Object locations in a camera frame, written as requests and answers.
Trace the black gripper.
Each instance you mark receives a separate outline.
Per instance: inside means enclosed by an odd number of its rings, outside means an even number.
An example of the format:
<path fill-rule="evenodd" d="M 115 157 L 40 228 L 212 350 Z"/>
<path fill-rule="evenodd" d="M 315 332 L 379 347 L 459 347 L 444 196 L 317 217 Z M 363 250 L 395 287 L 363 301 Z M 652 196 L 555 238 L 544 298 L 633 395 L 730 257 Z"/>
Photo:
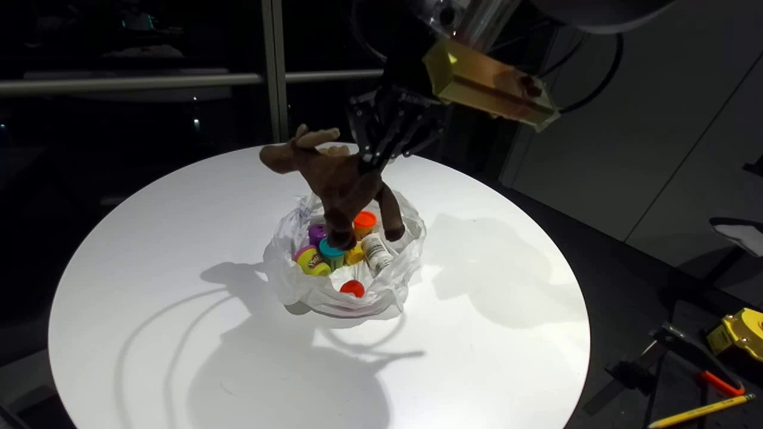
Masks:
<path fill-rule="evenodd" d="M 432 95 L 421 58 L 421 49 L 394 53 L 377 86 L 347 99 L 360 172 L 381 172 L 441 138 L 446 105 Z"/>

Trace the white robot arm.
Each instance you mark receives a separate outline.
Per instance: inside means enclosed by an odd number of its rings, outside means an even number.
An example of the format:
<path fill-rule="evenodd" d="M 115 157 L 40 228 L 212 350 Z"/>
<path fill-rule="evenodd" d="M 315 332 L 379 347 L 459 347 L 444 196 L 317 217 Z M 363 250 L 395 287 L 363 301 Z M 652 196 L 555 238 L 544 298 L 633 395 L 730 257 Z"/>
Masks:
<path fill-rule="evenodd" d="M 356 41 L 383 65 L 377 89 L 347 99 L 360 172 L 379 175 L 391 160 L 441 138 L 449 109 L 469 108 L 544 130 L 586 108 L 623 65 L 624 35 L 651 24 L 675 0 L 353 0 Z M 501 49 L 552 28 L 613 35 L 605 76 L 580 99 L 558 108 L 544 76 L 573 60 L 527 71 Z"/>

